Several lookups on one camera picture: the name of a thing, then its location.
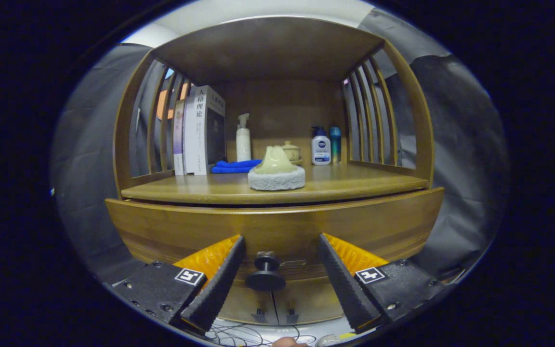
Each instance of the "teal spray can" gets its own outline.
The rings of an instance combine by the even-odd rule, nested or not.
[[[332,164],[339,164],[339,162],[342,160],[342,132],[340,132],[340,128],[331,127],[329,129],[329,136],[331,140]]]

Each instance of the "pale green sculpture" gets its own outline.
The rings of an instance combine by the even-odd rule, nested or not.
[[[280,146],[267,146],[263,161],[254,167],[257,174],[281,174],[293,172],[297,169],[288,160],[284,149]]]

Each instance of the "blue towel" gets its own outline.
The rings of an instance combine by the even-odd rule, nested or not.
[[[215,163],[215,166],[216,167],[255,167],[256,165],[260,164],[260,162],[262,162],[262,160],[245,160],[240,162],[225,162],[221,160]]]
[[[249,167],[219,167],[219,166],[214,166],[211,167],[211,173],[212,174],[237,174],[237,173],[241,173],[241,172],[249,172],[251,169],[253,169],[253,166],[249,166]]]

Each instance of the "gray fluffy base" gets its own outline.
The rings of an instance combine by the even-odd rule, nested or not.
[[[305,186],[305,170],[297,166],[293,172],[259,174],[251,169],[247,174],[247,182],[255,190],[297,189]]]

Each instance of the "blue bottle cap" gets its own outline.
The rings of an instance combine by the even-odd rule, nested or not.
[[[329,134],[330,134],[330,136],[342,136],[342,132],[340,131],[340,128],[338,128],[338,127],[331,127],[329,129]]]
[[[314,136],[327,136],[327,132],[322,127],[312,127],[314,129]]]

